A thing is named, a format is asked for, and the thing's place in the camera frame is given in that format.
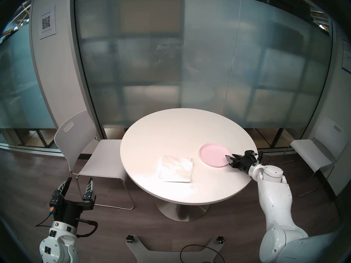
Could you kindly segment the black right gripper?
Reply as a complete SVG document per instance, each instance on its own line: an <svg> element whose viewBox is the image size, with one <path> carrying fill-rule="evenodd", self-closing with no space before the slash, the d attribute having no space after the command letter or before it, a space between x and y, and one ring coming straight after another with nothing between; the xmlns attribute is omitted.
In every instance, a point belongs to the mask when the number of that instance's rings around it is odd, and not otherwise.
<svg viewBox="0 0 351 263"><path fill-rule="evenodd" d="M229 166L232 168L239 168L240 171L249 174L249 170L254 164L254 156L243 156L239 159L239 155L225 155Z"/></svg>

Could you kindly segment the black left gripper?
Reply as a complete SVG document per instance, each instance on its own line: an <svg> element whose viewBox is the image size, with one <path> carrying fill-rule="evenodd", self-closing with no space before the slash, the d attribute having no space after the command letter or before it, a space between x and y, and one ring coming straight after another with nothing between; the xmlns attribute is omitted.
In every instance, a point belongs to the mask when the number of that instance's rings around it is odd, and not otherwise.
<svg viewBox="0 0 351 263"><path fill-rule="evenodd" d="M55 189L53 193L53 201L63 201L61 205L56 205L53 218L55 222L62 222L69 225L78 225L81 213L83 212L82 202L73 202L65 200L65 195L69 189L72 177L68 177L59 188ZM94 193L93 178L90 177L83 195L83 204L85 209L94 209L96 195Z"/></svg>

